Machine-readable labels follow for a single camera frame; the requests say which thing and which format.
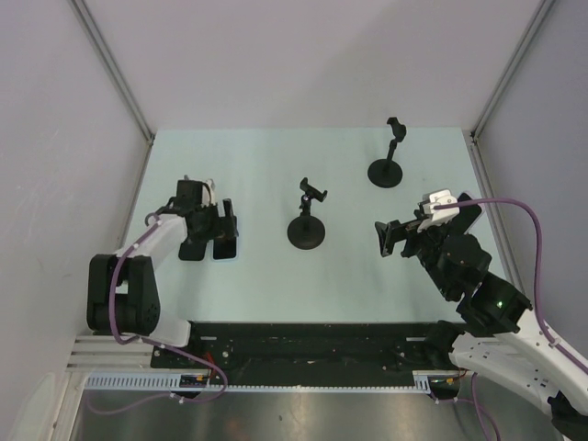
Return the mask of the black smartphone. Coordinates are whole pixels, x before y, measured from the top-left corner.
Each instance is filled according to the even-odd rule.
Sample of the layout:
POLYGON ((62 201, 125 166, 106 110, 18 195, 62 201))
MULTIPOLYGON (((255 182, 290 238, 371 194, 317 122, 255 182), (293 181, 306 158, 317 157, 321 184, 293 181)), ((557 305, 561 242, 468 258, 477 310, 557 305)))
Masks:
POLYGON ((208 243, 186 239, 180 244, 178 258, 185 262, 200 262, 204 259, 208 243))

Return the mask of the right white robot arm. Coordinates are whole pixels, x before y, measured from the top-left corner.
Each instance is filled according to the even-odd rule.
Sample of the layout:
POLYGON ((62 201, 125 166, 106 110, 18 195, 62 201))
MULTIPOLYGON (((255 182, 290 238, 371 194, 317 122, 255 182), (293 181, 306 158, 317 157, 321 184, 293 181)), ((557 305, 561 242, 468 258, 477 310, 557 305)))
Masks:
POLYGON ((538 407, 569 440, 587 437, 587 359, 546 321, 540 309, 540 283, 528 298, 516 286, 494 275, 492 257, 469 233, 486 199, 443 197, 422 202, 414 220, 376 222, 382 256, 403 243, 405 258, 416 257, 437 290, 457 303, 464 322, 511 346, 517 361, 494 354, 469 333, 452 340, 438 336, 424 345, 433 368, 451 362, 511 390, 538 407))

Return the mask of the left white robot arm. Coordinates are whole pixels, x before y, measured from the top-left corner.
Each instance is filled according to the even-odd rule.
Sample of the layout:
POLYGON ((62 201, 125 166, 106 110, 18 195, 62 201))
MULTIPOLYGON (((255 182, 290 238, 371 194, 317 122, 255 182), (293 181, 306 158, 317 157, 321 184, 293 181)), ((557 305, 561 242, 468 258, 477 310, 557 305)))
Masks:
POLYGON ((162 311, 155 272, 172 253, 183 262, 200 262, 209 245, 215 260, 235 258, 239 233, 232 201, 216 199, 213 180, 184 177, 144 223, 146 231, 134 242, 91 259, 86 323, 121 345, 146 338, 171 346, 172 358, 190 368, 201 360, 203 345, 190 336, 188 320, 162 311))

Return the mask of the black phone stand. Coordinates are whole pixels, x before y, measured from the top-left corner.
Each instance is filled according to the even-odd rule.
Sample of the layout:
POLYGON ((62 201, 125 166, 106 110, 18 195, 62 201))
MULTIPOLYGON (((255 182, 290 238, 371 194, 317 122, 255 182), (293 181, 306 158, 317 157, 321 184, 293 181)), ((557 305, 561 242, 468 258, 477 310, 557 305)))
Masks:
POLYGON ((309 251, 319 247, 326 235, 323 222, 311 214, 311 203, 313 200, 324 202, 328 192, 310 185, 307 177, 300 181, 300 190, 303 192, 300 198, 300 215, 289 223, 287 236, 294 247, 309 251))
POLYGON ((396 117, 390 117, 387 124, 391 128, 393 138, 390 140, 387 156, 374 161, 367 170, 368 180, 380 188, 394 188, 402 180, 401 166, 393 160, 398 145, 404 141, 407 128, 396 117))

